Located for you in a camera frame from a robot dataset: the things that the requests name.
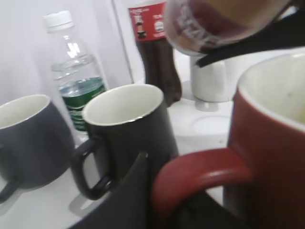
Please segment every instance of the black mug handle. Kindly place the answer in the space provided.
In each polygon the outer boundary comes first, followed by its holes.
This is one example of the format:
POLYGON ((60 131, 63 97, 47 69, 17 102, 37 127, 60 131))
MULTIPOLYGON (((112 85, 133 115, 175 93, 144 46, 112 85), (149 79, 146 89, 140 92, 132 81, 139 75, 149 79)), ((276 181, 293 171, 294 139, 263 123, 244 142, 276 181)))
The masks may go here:
POLYGON ((74 156, 71 160, 71 170, 76 186, 86 198, 91 200, 97 200, 102 197, 110 189, 112 184, 110 177, 105 175, 94 187, 90 188, 83 171, 83 165, 86 158, 91 153, 102 153, 101 150, 98 149, 103 146, 105 146, 105 144, 101 138, 90 138, 74 151, 74 156))

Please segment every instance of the white bottle cap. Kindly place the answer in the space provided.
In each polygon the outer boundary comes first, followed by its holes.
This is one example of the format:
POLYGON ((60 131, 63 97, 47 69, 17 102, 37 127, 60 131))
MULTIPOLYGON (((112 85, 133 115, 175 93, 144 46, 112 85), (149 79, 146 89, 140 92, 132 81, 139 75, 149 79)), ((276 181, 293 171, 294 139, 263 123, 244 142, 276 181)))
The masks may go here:
POLYGON ((67 10, 45 15, 43 20, 48 32, 64 30, 74 26, 72 16, 67 10))

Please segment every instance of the mug rim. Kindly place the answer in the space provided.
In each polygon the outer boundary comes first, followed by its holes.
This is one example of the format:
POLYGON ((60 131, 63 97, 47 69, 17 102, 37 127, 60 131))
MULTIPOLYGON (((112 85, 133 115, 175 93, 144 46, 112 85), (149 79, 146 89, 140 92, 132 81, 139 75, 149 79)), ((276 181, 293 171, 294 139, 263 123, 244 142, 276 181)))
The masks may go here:
POLYGON ((137 121, 139 119, 142 119, 148 115, 150 115, 152 112, 154 112, 163 102, 164 100, 164 94, 163 92, 161 91, 160 88, 154 86, 154 85, 151 85, 151 84, 127 84, 127 85, 123 85, 123 86, 119 86, 119 87, 115 87, 113 89, 110 89, 106 92, 103 92, 102 94, 94 97, 93 99, 91 99, 84 107, 84 109, 82 110, 82 117, 83 119, 91 124, 91 125, 95 125, 95 126, 117 126, 117 125, 123 125, 123 124, 126 124, 126 123, 131 123, 131 122, 134 122, 134 121, 137 121), (128 120, 125 120, 125 121, 122 121, 122 122, 113 122, 113 123, 98 123, 98 122, 95 122, 93 120, 91 120, 89 118, 89 115, 88 115, 88 110, 91 106, 93 106, 94 103, 96 103, 98 100, 100 100, 102 97, 104 96, 107 96, 111 93, 115 93, 116 91, 118 90, 121 90, 121 89, 124 89, 124 88, 127 88, 127 87, 146 87, 146 88, 151 88, 151 89, 154 89, 156 91, 156 93, 158 94, 159 96, 159 101, 158 103, 156 103, 154 106, 152 106, 148 111, 146 111, 144 114, 141 114, 140 116, 138 117, 135 117, 133 119, 128 119, 128 120))
POLYGON ((240 95, 252 106, 254 109, 256 109, 258 112, 266 115, 267 117, 273 119, 274 121, 277 121, 278 123, 284 124, 290 128, 299 130, 301 132, 305 133, 305 124, 298 122, 294 119, 285 117, 281 114, 278 114, 267 107, 261 105, 258 101, 256 101, 247 91, 245 88, 244 82, 246 79, 249 77, 248 73, 253 71, 253 69, 256 69, 257 67, 261 66, 262 64, 268 64, 269 62, 274 62, 277 60, 287 60, 290 58, 304 58, 305 53, 303 52, 297 52, 297 53, 288 53, 288 54, 283 54, 277 57, 270 58, 268 60, 259 62, 251 66, 249 69, 247 69, 242 76, 240 77, 238 81, 238 87, 237 87, 237 92, 240 93, 240 95))
POLYGON ((39 111, 35 112, 34 114, 30 115, 29 117, 27 117, 27 118, 25 118, 25 119, 22 119, 22 120, 20 120, 20 121, 18 121, 18 122, 15 122, 15 123, 13 123, 13 124, 11 124, 11 125, 4 126, 4 127, 0 127, 0 130, 6 129, 6 128, 10 128, 10 127, 12 127, 12 126, 18 125, 18 124, 20 124, 20 123, 23 123, 23 122, 25 122, 25 121, 27 121, 27 120, 33 118, 34 116, 36 116, 37 114, 39 114, 41 111, 43 111, 43 110, 50 104, 50 102, 51 102, 50 97, 48 97, 48 96, 45 95, 45 94, 31 94, 31 95, 27 95, 27 96, 23 96, 23 97, 20 97, 20 98, 11 100, 11 101, 9 101, 9 102, 7 102, 7 103, 5 103, 5 104, 2 104, 2 105, 0 106, 0 110, 1 110, 2 108, 6 107, 6 106, 9 105, 9 104, 17 103, 17 102, 19 102, 20 100, 27 99, 27 98, 30 98, 30 97, 44 97, 44 98, 47 99, 47 100, 46 100, 46 104, 45 104, 39 111))

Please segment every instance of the white table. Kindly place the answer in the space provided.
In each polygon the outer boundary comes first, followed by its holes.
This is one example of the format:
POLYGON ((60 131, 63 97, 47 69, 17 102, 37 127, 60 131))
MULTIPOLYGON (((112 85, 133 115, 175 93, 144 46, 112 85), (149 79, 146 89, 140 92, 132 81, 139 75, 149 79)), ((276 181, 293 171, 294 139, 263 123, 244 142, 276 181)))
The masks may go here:
MULTIPOLYGON (((182 76, 183 98, 168 111, 180 154, 225 147, 232 102, 213 104, 195 99, 190 90, 187 57, 176 55, 176 63, 182 76)), ((85 171, 90 177, 90 184, 98 179, 92 165, 93 160, 89 158, 85 171)), ((210 189, 208 193, 219 203, 222 202, 221 187, 210 189)), ((97 201, 83 198, 71 171, 67 170, 54 182, 36 190, 19 190, 1 204, 0 229, 67 229, 105 198, 97 201)))

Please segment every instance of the cola bottle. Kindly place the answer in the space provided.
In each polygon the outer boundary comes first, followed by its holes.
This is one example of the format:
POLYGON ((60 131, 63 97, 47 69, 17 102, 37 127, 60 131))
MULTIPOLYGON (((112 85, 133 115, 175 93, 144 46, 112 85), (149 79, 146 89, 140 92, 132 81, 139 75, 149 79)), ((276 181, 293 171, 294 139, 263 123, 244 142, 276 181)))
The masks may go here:
POLYGON ((173 48, 165 37, 164 6, 164 0, 133 0, 129 13, 144 64, 145 83, 159 87, 169 107, 181 99, 182 88, 173 61, 173 48))
POLYGON ((164 27, 174 48, 197 56, 257 33, 290 4, 291 0, 168 0, 164 27))

